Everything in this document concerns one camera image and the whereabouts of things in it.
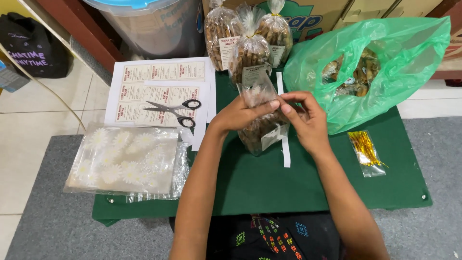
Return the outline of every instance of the black tote bag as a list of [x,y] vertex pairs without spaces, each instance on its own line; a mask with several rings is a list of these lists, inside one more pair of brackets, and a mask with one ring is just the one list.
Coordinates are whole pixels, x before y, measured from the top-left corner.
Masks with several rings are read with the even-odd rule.
[[62,43],[32,18],[9,12],[0,17],[0,43],[29,74],[58,79],[69,71],[69,56]]

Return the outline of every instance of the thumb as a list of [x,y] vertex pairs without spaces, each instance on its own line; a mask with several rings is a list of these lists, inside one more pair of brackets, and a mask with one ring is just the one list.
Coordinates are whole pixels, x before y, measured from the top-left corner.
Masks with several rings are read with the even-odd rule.
[[276,109],[278,109],[279,105],[280,102],[278,100],[273,100],[271,102],[262,104],[258,107],[250,108],[250,110],[252,111],[252,114],[255,118],[259,118],[261,116],[274,112]]
[[284,115],[290,120],[293,127],[295,127],[295,130],[297,130],[299,127],[305,124],[298,115],[297,111],[295,111],[295,109],[293,109],[291,105],[283,104],[281,106],[281,110],[284,113]]

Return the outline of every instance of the green plastic bag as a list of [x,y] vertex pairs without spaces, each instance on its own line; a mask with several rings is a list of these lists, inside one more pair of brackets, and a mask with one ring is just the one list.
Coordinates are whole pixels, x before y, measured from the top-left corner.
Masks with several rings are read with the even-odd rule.
[[[450,40],[450,19],[387,18],[357,22],[293,46],[284,68],[289,91],[308,90],[327,113],[330,135],[385,113],[411,96],[435,73]],[[377,54],[380,70],[364,97],[336,95],[352,77],[365,47]],[[321,72],[343,55],[337,81]]]

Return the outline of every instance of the hand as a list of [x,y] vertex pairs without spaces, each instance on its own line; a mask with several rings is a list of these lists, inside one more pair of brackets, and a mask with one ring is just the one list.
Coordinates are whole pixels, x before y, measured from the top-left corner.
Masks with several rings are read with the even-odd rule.
[[255,119],[275,111],[279,105],[279,101],[273,100],[258,107],[247,108],[239,95],[213,118],[209,128],[218,128],[223,132],[242,130]]
[[326,112],[309,91],[293,91],[281,95],[284,101],[301,103],[302,107],[287,103],[281,110],[291,121],[303,147],[315,157],[331,151],[327,135]]

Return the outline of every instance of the scissors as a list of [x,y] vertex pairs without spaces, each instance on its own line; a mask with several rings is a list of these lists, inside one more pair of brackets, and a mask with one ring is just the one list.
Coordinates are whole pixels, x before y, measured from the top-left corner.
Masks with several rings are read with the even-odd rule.
[[[166,111],[166,112],[170,112],[172,114],[174,114],[177,118],[178,118],[178,122],[180,123],[181,126],[184,126],[184,127],[188,127],[188,128],[193,128],[196,126],[196,122],[194,122],[194,120],[190,117],[185,117],[185,116],[182,116],[180,114],[178,114],[177,112],[175,112],[175,110],[177,109],[190,109],[190,110],[195,110],[195,109],[198,109],[199,107],[201,107],[202,103],[196,99],[190,99],[190,100],[186,100],[183,102],[183,104],[179,105],[179,106],[175,106],[175,107],[168,107],[166,105],[161,105],[161,104],[157,104],[157,103],[154,103],[154,102],[150,102],[150,101],[146,101],[147,103],[151,104],[151,105],[154,105],[156,107],[149,107],[149,108],[143,108],[143,110],[149,110],[149,111]],[[197,105],[195,106],[190,106],[189,104],[195,102]],[[193,123],[192,126],[186,126],[184,125],[183,121],[191,121]]]

